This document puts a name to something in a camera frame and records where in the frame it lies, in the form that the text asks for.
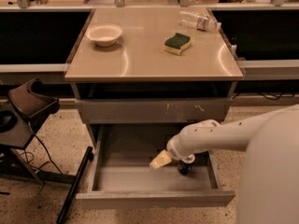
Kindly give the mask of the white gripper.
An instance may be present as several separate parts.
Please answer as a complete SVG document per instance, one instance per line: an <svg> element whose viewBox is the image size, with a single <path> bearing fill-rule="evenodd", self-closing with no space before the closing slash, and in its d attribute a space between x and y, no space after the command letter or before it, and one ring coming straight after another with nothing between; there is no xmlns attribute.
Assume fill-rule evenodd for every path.
<svg viewBox="0 0 299 224"><path fill-rule="evenodd" d="M187 149L182 145L179 139L179 135L174 135L166 145L166 150L162 150L149 164L151 170L157 170L163 166L166 166L172 161L172 158L176 161L194 162L194 151Z"/></svg>

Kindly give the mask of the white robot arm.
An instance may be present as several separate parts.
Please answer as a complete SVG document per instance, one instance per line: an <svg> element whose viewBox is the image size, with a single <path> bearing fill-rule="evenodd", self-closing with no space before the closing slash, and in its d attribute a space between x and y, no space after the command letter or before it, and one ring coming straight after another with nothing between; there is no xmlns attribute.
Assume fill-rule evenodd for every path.
<svg viewBox="0 0 299 224"><path fill-rule="evenodd" d="M149 167L192 162L210 149L244 151L236 224L299 224L299 105L219 124L184 127Z"/></svg>

